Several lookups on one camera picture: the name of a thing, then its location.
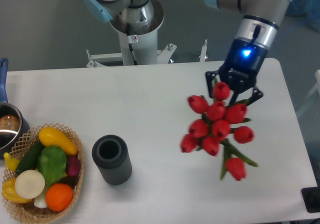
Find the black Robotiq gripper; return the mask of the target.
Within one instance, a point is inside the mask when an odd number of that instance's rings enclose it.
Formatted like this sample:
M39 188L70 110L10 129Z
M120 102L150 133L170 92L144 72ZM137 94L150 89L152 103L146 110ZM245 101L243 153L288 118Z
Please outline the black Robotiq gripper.
M254 43L234 39L223 65L215 71L207 71L205 79L210 97L214 96L214 89L220 80L233 90L229 106L244 104L250 106L261 99L264 94L256 86L257 75L268 50ZM239 94L252 88L249 98L237 100Z

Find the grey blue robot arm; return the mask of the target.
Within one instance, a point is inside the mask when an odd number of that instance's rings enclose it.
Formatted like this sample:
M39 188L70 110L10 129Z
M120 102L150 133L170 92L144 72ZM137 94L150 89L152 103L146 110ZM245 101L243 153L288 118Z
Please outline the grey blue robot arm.
M150 65L160 62L158 29L164 11L157 0L83 0L89 12L117 31L123 64ZM239 94L252 90L247 104L259 100L257 75L274 41L291 0L204 0L219 10L234 10L243 15L236 36L223 65L208 71L207 88L213 93L213 82L219 77L233 91L230 103Z

